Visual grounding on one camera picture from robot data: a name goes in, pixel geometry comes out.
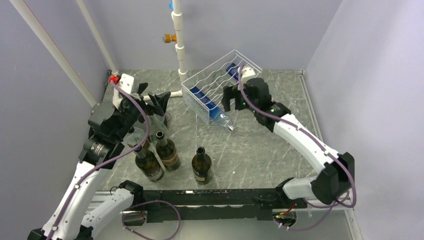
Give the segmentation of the blue glass bottle silver cap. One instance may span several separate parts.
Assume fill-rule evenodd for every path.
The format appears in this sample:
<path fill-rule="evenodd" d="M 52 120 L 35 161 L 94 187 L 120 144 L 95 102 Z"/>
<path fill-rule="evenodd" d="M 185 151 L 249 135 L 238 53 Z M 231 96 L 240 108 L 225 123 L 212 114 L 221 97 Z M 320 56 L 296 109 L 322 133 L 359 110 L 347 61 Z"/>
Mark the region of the blue glass bottle silver cap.
<path fill-rule="evenodd" d="M 226 73 L 229 74 L 236 82 L 239 81 L 239 66 L 235 63 L 231 63 L 226 68 Z"/>

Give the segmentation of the dark green wine bottle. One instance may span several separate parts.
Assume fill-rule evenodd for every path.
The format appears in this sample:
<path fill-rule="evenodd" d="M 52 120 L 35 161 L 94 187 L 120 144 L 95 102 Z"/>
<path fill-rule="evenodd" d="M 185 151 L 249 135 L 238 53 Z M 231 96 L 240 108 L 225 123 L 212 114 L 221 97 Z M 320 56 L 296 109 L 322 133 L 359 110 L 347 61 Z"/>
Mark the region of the dark green wine bottle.
<path fill-rule="evenodd" d="M 192 158 L 191 166 L 195 181 L 200 185 L 208 184 L 212 177 L 212 159 L 206 154 L 204 147 L 200 146 L 196 149 L 196 153 Z"/>

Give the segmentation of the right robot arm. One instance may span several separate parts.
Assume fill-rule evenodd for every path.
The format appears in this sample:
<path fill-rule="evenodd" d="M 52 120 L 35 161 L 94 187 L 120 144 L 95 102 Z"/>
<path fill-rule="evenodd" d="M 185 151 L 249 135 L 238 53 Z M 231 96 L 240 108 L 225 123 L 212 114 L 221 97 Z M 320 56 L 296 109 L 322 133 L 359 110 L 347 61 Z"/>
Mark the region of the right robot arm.
<path fill-rule="evenodd" d="M 288 178 L 280 183 L 275 188 L 275 200 L 280 207 L 287 208 L 295 200 L 308 198 L 315 198 L 328 208 L 356 205 L 354 157 L 348 152 L 339 153 L 313 135 L 290 109 L 272 99 L 262 78 L 225 86 L 221 103 L 226 112 L 231 109 L 231 100 L 235 100 L 235 110 L 251 110 L 259 124 L 291 144 L 317 173 L 316 177 Z M 348 192 L 352 192 L 349 205 L 339 201 Z"/>

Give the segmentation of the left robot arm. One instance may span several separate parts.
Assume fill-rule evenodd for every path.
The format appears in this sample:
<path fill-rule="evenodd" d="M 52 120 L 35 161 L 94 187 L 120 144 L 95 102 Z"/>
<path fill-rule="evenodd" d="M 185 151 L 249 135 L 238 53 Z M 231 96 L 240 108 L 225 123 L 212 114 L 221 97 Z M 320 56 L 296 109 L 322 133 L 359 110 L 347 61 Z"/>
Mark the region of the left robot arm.
<path fill-rule="evenodd" d="M 142 92 L 147 86 L 136 83 L 125 90 L 119 82 L 113 85 L 118 104 L 104 100 L 92 107 L 88 139 L 79 154 L 72 181 L 47 223 L 33 229 L 28 239 L 93 240 L 119 212 L 126 208 L 137 210 L 143 205 L 142 186 L 126 180 L 100 206 L 88 211 L 100 183 L 116 161 L 127 155 L 123 141 L 133 132 L 134 124 L 166 111 L 170 92 L 150 94 L 150 102 L 146 103 Z"/>

